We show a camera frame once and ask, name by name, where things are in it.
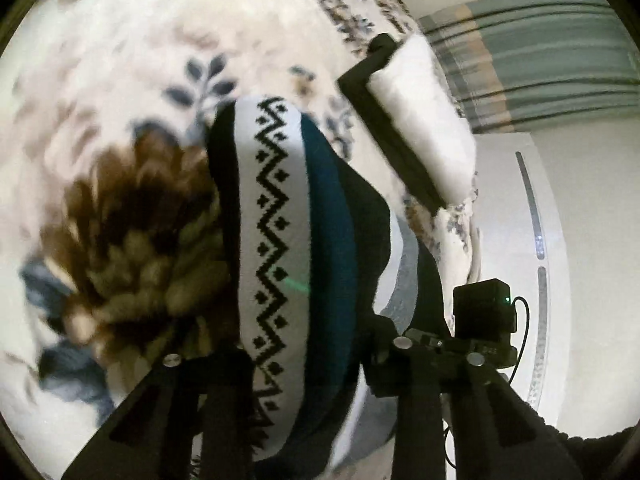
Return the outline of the dark striped patterned sweater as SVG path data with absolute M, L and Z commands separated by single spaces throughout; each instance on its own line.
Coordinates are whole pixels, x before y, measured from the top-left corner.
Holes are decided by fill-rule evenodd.
M 254 477 L 313 479 L 368 457 L 393 437 L 398 401 L 371 392 L 358 326 L 381 315 L 444 332 L 432 255 L 284 99 L 226 105 L 207 151 L 255 365 Z

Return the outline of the white wardrobe door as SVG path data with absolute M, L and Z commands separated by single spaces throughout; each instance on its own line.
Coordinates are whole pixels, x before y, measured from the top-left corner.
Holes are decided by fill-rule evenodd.
M 559 423 L 570 362 L 570 271 L 562 224 L 544 164 L 527 133 L 486 133 L 477 145 L 474 220 L 480 277 L 514 297 L 523 350 L 512 388 L 552 426 Z

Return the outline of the floral fleece bed blanket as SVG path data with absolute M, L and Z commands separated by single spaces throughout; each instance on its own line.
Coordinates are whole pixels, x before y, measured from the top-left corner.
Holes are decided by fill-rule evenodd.
M 221 241 L 204 136 L 247 94 L 282 96 L 408 221 L 446 292 L 478 274 L 473 204 L 429 212 L 338 77 L 418 22 L 401 0 L 16 0 L 1 24 L 1 413 L 58 479 L 172 326 L 209 329 L 177 259 Z

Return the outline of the black and white folded garment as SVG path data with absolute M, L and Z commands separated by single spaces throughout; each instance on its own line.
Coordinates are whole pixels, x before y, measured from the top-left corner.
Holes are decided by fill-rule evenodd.
M 470 197 L 476 171 L 471 127 L 436 74 L 422 34 L 397 42 L 381 34 L 338 78 L 370 135 L 410 195 L 433 214 Z

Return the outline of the striped green window curtain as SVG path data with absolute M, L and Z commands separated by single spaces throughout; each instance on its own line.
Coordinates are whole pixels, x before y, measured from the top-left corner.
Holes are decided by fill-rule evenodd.
M 476 0 L 419 23 L 476 133 L 639 114 L 639 50 L 605 0 Z

